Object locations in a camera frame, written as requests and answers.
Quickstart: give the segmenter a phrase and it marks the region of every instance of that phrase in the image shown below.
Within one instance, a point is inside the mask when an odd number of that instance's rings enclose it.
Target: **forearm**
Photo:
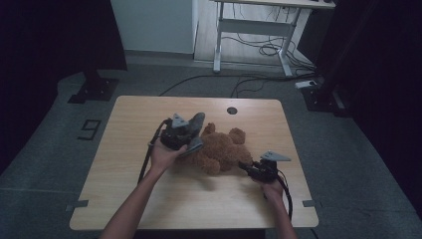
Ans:
[[[281,195],[268,197],[269,204],[274,211],[278,239],[297,239],[295,229],[290,221],[283,197]]]
[[[161,172],[148,171],[109,221],[101,239],[132,238]]]

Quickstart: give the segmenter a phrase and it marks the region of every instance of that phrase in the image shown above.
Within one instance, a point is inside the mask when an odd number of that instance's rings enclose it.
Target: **desk leg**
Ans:
[[[214,53],[214,73],[220,73],[220,65],[221,65],[221,23],[223,22],[223,11],[224,11],[224,3],[222,2],[221,6],[220,6],[220,16],[218,17],[217,45],[215,46],[215,53]]]
[[[289,28],[288,38],[285,41],[285,44],[283,45],[282,51],[279,52],[279,58],[282,62],[283,70],[285,71],[286,77],[292,77],[292,71],[289,66],[289,59],[286,56],[287,51],[289,50],[289,45],[292,41],[293,34],[295,33],[295,29],[298,23],[299,15],[301,15],[302,8],[298,8],[298,11],[296,11],[295,19],[292,21],[291,26]]]

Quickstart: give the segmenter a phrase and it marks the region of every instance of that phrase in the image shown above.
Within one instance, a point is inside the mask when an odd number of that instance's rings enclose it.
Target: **teddy bear ear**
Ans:
[[[212,132],[215,132],[215,124],[214,122],[208,122],[208,125],[204,128],[202,131],[202,135],[210,134]]]

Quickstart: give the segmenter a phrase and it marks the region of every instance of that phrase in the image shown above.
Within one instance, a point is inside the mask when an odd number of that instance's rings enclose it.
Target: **black curtain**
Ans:
[[[316,66],[422,216],[422,4],[340,1]]]
[[[60,79],[126,70],[109,0],[1,1],[0,53],[0,173],[50,109]]]

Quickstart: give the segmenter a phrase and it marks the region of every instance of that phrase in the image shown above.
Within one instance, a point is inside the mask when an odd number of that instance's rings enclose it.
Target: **power strip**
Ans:
[[[306,81],[306,82],[296,83],[295,87],[296,89],[300,89],[300,88],[306,88],[306,87],[314,87],[316,85],[317,83],[315,81]]]

